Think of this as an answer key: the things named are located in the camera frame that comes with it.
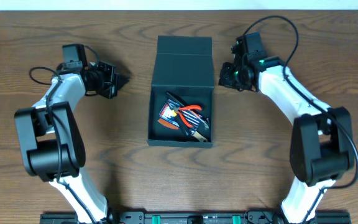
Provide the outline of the blue clear screwdriver set case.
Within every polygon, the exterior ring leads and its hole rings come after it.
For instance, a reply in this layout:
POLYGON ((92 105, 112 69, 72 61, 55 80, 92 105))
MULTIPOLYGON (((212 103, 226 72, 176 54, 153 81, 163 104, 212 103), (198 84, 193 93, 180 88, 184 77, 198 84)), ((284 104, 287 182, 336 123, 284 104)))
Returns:
POLYGON ((159 122, 166 127, 179 129, 185 136, 189 136, 204 121, 197 111, 201 111, 198 105, 180 106, 172 100, 167 100, 159 113, 159 122))

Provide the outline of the black gift box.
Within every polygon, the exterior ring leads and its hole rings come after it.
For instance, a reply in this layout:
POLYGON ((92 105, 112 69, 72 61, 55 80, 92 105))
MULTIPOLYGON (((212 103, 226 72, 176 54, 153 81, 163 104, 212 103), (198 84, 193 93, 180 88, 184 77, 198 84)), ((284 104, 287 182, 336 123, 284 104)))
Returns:
POLYGON ((214 68, 212 38, 210 37, 158 37, 157 56, 152 77, 149 126, 147 143, 149 146, 198 147, 213 146, 213 98, 214 68), (180 129, 174 130, 158 122, 168 116, 174 96, 183 106, 199 105, 197 130, 205 141, 189 135, 180 129))

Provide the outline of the orange scraper with wooden handle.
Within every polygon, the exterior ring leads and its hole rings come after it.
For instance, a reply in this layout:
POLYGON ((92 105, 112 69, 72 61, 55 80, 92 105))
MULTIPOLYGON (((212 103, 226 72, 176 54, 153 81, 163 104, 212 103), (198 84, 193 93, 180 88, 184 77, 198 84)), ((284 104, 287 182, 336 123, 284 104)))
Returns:
POLYGON ((185 127, 182 127, 182 126, 179 126, 179 127, 178 127, 178 126, 175 126, 174 124, 169 123, 168 121, 165 121, 165 120, 162 119, 162 118, 160 118, 160 119, 158 120, 158 122, 159 122, 161 125, 165 126, 166 128, 175 129, 175 130, 180 129, 181 132, 182 132, 182 134, 183 134, 184 136, 186 136, 186 137, 192 136, 192 137, 196 138, 197 140, 199 140, 199 142, 208 142, 208 139, 205 138, 204 136, 202 136, 202 135, 201 135, 199 132, 197 132, 197 131, 191 132, 188 128, 185 128, 185 127))

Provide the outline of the small claw hammer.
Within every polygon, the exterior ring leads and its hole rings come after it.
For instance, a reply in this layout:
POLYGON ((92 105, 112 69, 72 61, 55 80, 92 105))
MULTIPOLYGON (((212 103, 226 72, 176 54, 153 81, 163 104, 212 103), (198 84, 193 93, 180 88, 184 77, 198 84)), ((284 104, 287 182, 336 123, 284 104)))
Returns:
POLYGON ((183 104, 182 100, 177 97, 176 95, 170 93, 169 91, 166 92, 166 96, 169 100, 171 100, 172 102, 174 102, 176 105, 178 106, 190 106, 188 104, 183 104))

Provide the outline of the orange handled pliers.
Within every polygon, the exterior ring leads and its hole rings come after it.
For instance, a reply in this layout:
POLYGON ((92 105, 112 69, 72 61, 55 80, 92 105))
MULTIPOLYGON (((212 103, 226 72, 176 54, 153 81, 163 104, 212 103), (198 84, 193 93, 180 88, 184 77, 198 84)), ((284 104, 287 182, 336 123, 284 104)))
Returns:
POLYGON ((202 107, 199 105, 190 105, 190 106, 178 106, 174 103, 168 103, 170 109, 176 112, 180 116, 183 123, 188 128, 197 128, 200 124, 203 125, 205 129, 209 129, 209 124, 206 119, 204 119, 198 111, 202 110, 202 107))

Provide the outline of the black yellow screwdriver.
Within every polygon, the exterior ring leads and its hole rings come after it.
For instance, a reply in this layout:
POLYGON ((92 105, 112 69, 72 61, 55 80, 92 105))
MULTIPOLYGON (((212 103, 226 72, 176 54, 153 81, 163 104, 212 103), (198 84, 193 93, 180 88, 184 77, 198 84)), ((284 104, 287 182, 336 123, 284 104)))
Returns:
POLYGON ((172 116, 174 118, 174 120, 177 122, 177 124, 179 125, 179 128, 181 130, 181 132, 185 135, 185 136, 189 136, 190 135, 190 131, 187 127, 187 125, 183 122, 180 113, 172 110, 172 116))

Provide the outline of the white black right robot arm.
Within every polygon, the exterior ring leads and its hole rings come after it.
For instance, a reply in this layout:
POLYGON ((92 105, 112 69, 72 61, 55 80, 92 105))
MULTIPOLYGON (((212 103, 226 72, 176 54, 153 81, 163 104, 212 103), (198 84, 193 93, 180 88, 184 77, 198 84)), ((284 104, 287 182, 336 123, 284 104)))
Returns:
POLYGON ((336 181, 358 169, 351 116, 317 99, 279 57, 264 51, 236 53, 225 62, 219 84, 237 91, 259 91, 270 98, 292 124, 289 161, 294 173, 280 213, 265 217, 273 223, 318 223, 317 207, 336 181))

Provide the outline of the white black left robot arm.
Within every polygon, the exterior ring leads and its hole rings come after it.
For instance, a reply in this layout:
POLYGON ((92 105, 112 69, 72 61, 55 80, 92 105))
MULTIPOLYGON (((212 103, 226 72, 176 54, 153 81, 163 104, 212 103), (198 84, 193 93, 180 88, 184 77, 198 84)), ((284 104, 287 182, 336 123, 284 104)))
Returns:
POLYGON ((86 170, 85 145, 73 112, 84 96, 117 96, 129 77, 106 62, 61 63, 52 74, 46 94, 14 115, 26 172, 55 187, 74 209, 73 213, 43 213, 40 222, 119 223, 119 215, 86 170))

